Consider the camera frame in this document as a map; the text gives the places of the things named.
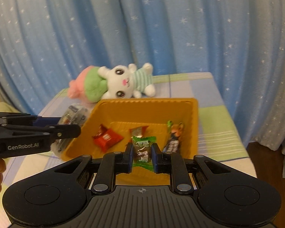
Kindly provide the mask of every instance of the striped shirt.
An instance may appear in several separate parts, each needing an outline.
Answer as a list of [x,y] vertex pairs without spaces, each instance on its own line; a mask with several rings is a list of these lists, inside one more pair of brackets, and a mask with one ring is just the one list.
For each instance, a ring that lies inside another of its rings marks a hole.
[[153,84],[152,75],[147,75],[143,68],[136,70],[134,73],[135,90],[144,92],[145,88]]

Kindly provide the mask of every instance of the white plush toy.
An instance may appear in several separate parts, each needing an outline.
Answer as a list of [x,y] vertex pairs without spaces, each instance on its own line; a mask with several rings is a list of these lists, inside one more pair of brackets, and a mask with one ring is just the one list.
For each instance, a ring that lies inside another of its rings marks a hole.
[[135,64],[131,63],[128,67],[118,65],[113,69],[100,67],[98,75],[108,82],[108,91],[102,96],[107,98],[140,98],[142,93],[148,97],[155,95],[155,86],[152,80],[153,66],[145,63],[137,70]]

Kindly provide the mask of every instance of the candy wrapper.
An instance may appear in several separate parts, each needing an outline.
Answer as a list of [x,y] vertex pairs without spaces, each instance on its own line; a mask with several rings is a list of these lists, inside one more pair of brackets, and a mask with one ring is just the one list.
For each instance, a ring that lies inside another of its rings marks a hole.
[[132,138],[134,146],[134,161],[135,163],[148,163],[151,162],[151,146],[156,142],[156,137]]
[[170,137],[167,145],[163,149],[163,152],[180,153],[183,130],[184,124],[182,122],[179,124],[173,124],[171,121],[168,121],[168,131],[170,133]]
[[[80,127],[86,122],[90,112],[87,108],[80,104],[72,104],[65,111],[58,124],[78,124]],[[56,140],[51,145],[51,150],[58,157],[61,156],[62,152],[67,148],[73,139],[60,139]]]
[[136,136],[138,138],[142,138],[144,136],[147,128],[148,128],[148,126],[141,126],[141,127],[137,127],[137,128],[131,128],[130,129],[131,138],[133,138],[133,136]]
[[98,145],[101,150],[105,153],[107,150],[123,140],[123,137],[114,132],[111,128],[106,128],[104,125],[99,126],[99,131],[98,133],[93,136],[94,138],[94,143]]

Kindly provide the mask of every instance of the candy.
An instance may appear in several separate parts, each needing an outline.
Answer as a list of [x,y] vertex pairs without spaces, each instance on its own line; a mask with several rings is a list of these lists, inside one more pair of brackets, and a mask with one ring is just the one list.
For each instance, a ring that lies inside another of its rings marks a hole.
[[151,161],[151,146],[156,142],[156,137],[138,138],[133,136],[132,138],[134,146],[134,161],[147,163]]
[[111,128],[106,128],[104,125],[99,126],[97,135],[93,136],[94,143],[98,145],[101,150],[105,153],[107,150],[123,140],[120,134],[114,132]]
[[148,126],[141,126],[141,127],[137,127],[137,128],[131,128],[130,129],[130,133],[131,133],[131,137],[136,136],[138,138],[142,138],[145,134],[146,129],[148,128]]
[[179,124],[173,124],[171,121],[168,121],[168,131],[170,133],[170,137],[165,148],[163,149],[163,152],[180,153],[183,130],[184,124],[182,122]]

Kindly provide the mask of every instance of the plastic tray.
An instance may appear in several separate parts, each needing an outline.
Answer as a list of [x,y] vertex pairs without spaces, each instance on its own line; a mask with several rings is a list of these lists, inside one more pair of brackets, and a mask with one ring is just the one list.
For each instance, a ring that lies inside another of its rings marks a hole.
[[[184,123],[180,153],[183,158],[193,158],[198,148],[198,102],[194,98],[141,98],[101,100],[94,107],[89,119],[81,128],[81,135],[75,138],[63,152],[65,161],[83,154],[102,158],[104,153],[93,143],[102,123],[124,137],[108,152],[125,150],[131,139],[130,128],[148,125],[145,136],[156,136],[162,150],[169,138],[167,121]],[[131,174],[116,176],[116,184],[162,185],[169,184],[169,175],[155,174],[142,167],[134,167]]]

